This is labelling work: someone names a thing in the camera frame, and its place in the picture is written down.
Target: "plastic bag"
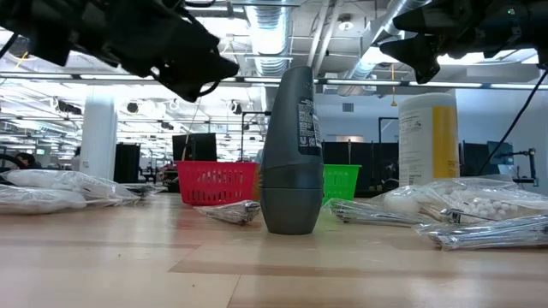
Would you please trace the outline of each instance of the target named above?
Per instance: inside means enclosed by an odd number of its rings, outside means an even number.
[[[415,200],[421,211],[441,220],[443,209],[456,209],[464,214],[503,220],[535,216],[548,212],[546,196],[521,190],[515,183],[485,178],[456,178],[435,181],[417,189]],[[462,222],[481,222],[463,216]]]
[[[250,200],[219,206],[195,206],[198,212],[223,222],[243,225],[251,222],[260,212],[260,203]]]
[[[446,218],[443,210],[458,210],[464,214],[461,223],[548,213],[546,196],[521,190],[513,182],[473,177],[399,187],[367,200],[367,203],[408,216],[425,214],[437,221]]]
[[[381,198],[373,198],[371,203],[359,203],[341,199],[331,199],[322,211],[335,215],[343,222],[379,224],[386,226],[411,227],[419,223],[435,222],[429,216],[419,213],[398,213],[382,206]]]
[[[47,214],[86,206],[77,192],[0,185],[0,214]]]
[[[26,169],[11,170],[2,176],[18,187],[81,193],[87,201],[95,201],[97,206],[129,204],[140,199],[118,183],[77,171]]]
[[[157,193],[166,191],[168,187],[151,184],[122,184],[126,189],[141,198],[147,198]]]
[[[529,216],[499,222],[460,226],[447,223],[417,226],[444,251],[482,248],[548,246],[548,216]]]

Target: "gray deodorant bottle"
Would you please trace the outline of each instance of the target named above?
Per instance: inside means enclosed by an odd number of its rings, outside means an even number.
[[[310,234],[324,196],[324,163],[314,108],[313,71],[283,74],[261,164],[261,207],[274,234]]]

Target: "computer monitor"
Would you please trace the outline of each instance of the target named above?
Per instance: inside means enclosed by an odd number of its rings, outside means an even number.
[[[173,158],[182,160],[182,153],[187,144],[187,135],[173,136]],[[217,138],[214,133],[192,133],[188,137],[185,160],[217,161]]]

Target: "white pillar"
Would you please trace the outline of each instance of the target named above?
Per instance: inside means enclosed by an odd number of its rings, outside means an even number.
[[[111,87],[89,86],[84,110],[80,172],[108,180],[116,158],[116,98]]]

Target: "plastic basket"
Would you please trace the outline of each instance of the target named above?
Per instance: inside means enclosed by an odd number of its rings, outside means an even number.
[[[354,200],[360,165],[324,165],[324,201],[331,198]]]
[[[182,202],[230,204],[258,198],[257,163],[176,162]]]

